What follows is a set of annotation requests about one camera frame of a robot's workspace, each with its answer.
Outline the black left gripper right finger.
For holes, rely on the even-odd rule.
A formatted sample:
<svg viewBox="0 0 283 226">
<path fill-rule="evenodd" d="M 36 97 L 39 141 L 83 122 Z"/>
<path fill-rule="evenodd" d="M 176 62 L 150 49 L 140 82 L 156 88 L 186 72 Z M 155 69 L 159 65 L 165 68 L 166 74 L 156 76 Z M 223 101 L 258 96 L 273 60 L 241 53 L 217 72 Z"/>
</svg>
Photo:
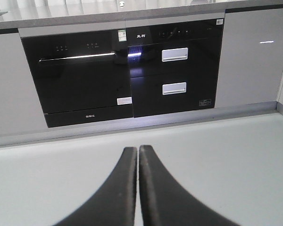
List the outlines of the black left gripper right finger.
<svg viewBox="0 0 283 226">
<path fill-rule="evenodd" d="M 141 145 L 139 149 L 139 187 L 145 226 L 236 225 L 186 191 L 150 145 Z"/>
</svg>

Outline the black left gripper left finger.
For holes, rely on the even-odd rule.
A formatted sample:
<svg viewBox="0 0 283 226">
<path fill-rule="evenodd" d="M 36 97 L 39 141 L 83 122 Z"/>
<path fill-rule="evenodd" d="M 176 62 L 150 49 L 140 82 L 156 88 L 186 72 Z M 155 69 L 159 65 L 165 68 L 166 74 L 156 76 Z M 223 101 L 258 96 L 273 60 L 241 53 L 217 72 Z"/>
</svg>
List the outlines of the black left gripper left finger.
<svg viewBox="0 0 283 226">
<path fill-rule="evenodd" d="M 137 148 L 124 148 L 115 168 L 82 206 L 58 226 L 133 226 L 136 205 Z"/>
</svg>

